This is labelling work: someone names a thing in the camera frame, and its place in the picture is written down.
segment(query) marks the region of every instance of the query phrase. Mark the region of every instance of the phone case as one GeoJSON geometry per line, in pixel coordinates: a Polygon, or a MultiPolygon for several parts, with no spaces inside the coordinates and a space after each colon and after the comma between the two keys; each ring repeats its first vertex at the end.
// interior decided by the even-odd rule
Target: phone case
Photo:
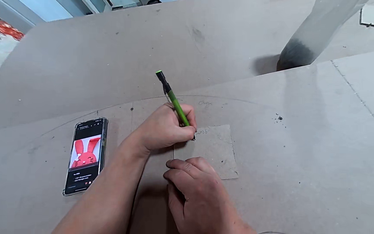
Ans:
{"type": "MultiPolygon", "coordinates": [[[[103,170],[103,167],[105,165],[106,135],[107,135],[107,132],[108,132],[108,120],[104,117],[93,119],[93,120],[99,120],[99,119],[103,120],[103,129],[102,129],[102,136],[101,136],[101,139],[100,139],[101,140],[101,153],[100,153],[98,175],[101,173],[101,171],[103,170]]],[[[85,122],[77,123],[74,126],[74,134],[73,134],[73,141],[71,143],[70,154],[72,154],[72,152],[73,152],[73,143],[74,143],[74,138],[76,136],[77,125],[82,124],[82,123],[85,123],[85,122]]],[[[64,183],[63,196],[67,197],[67,196],[71,196],[71,195],[75,195],[75,194],[79,194],[79,193],[84,193],[87,189],[83,190],[83,191],[79,191],[79,192],[74,192],[74,193],[71,193],[71,194],[65,194],[68,174],[69,174],[69,170],[67,170],[67,173],[66,173],[66,181],[64,183]]]]}

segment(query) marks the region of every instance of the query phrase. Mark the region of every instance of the pencil clip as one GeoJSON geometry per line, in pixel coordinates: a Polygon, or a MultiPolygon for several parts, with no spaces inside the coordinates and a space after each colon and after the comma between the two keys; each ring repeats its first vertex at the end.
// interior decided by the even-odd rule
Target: pencil clip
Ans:
{"type": "Polygon", "coordinates": [[[164,96],[167,98],[167,102],[170,102],[167,96],[167,93],[165,92],[165,86],[163,85],[163,91],[164,91],[164,96]]]}

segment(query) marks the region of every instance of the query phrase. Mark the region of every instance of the hand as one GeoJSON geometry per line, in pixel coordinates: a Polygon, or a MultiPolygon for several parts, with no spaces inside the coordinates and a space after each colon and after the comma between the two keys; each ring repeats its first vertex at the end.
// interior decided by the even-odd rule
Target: hand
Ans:
{"type": "Polygon", "coordinates": [[[190,126],[180,127],[177,113],[171,103],[166,103],[155,110],[135,131],[143,146],[149,151],[172,146],[175,143],[193,139],[197,131],[194,108],[180,104],[190,126]]]}
{"type": "Polygon", "coordinates": [[[237,214],[219,175],[204,158],[169,160],[167,167],[164,178],[172,182],[168,205],[180,234],[256,233],[237,214]]]}

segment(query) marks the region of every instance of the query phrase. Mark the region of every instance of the cardboard square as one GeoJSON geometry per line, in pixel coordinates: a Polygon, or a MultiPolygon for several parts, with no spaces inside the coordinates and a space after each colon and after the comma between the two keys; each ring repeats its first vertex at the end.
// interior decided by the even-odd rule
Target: cardboard square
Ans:
{"type": "Polygon", "coordinates": [[[175,159],[187,160],[192,157],[204,157],[222,179],[239,177],[230,125],[199,128],[195,141],[174,145],[175,159]]]}

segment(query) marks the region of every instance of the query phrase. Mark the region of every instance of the forearm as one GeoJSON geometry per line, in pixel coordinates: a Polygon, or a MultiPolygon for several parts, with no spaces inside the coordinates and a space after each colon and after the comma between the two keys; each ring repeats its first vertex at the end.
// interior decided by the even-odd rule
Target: forearm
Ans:
{"type": "Polygon", "coordinates": [[[125,233],[148,150],[132,133],[54,233],[125,233]]]}

